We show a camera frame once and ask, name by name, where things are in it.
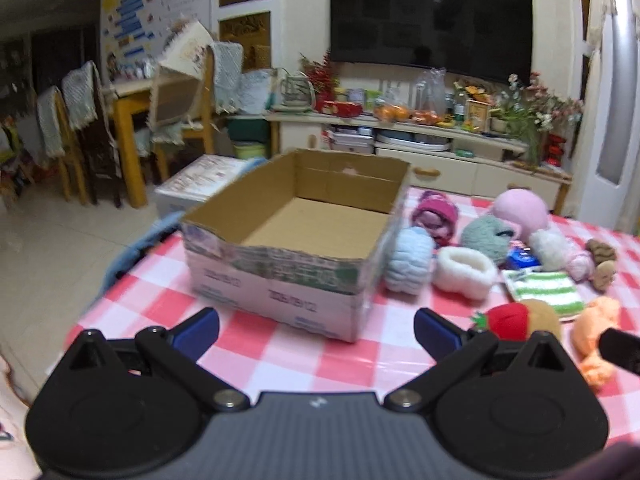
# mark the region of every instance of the tv stand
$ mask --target tv stand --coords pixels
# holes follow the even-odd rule
[[[472,134],[456,128],[421,126],[412,123],[381,123],[372,116],[353,119],[318,113],[271,113],[264,117],[271,123],[273,153],[290,148],[327,149],[322,139],[326,125],[365,126],[379,130],[394,130],[452,139],[450,152],[428,152],[413,146],[399,146],[376,142],[375,153],[400,158],[412,165],[412,186],[439,189],[445,192],[494,199],[507,189],[530,189],[539,195],[549,210],[560,214],[571,177],[563,173],[551,174],[542,170],[526,170],[502,162],[504,152],[515,154],[527,151],[523,142]],[[474,158],[457,156],[455,150],[470,150]]]

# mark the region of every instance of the yellow green bucket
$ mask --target yellow green bucket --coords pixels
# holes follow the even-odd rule
[[[254,156],[267,156],[267,148],[260,142],[234,142],[234,153],[237,158],[247,160]]]

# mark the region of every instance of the checkered tablecloth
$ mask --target checkered tablecloth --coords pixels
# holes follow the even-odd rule
[[[412,189],[405,211],[414,208],[422,190]],[[458,205],[458,233],[490,206],[486,200],[450,195]],[[622,330],[640,333],[640,242],[625,234],[553,217],[553,227],[578,243],[599,238],[618,251],[618,275],[607,295],[622,305]],[[579,285],[585,301],[596,297]],[[380,288],[362,338],[355,344],[326,339],[253,314],[217,307],[220,337],[199,364],[246,392],[253,401],[263,390],[374,390],[382,398],[422,373],[433,360],[415,341],[415,311],[430,307],[462,328],[476,308],[508,301],[504,286],[494,285],[489,298],[474,303],[457,294],[426,286],[418,298]],[[131,337],[149,325],[172,327],[210,300],[194,296],[179,234],[169,238],[122,278],[70,331],[68,346],[85,328],[100,329],[107,338]],[[570,324],[564,325],[564,346]],[[609,415],[610,442],[640,441],[640,378],[618,370],[598,394]]]

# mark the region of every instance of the magenta knit hat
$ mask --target magenta knit hat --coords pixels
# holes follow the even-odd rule
[[[418,205],[411,215],[413,225],[416,225],[417,219],[424,212],[434,213],[442,219],[442,222],[447,227],[446,235],[434,236],[434,239],[440,245],[448,244],[456,233],[456,223],[458,222],[457,206],[444,193],[428,190],[421,195]]]

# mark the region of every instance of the green and white striped cloth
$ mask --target green and white striped cloth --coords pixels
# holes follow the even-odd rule
[[[530,272],[523,276],[520,270],[504,270],[502,276],[515,301],[546,301],[560,319],[565,320],[573,319],[584,310],[575,283],[565,272]]]

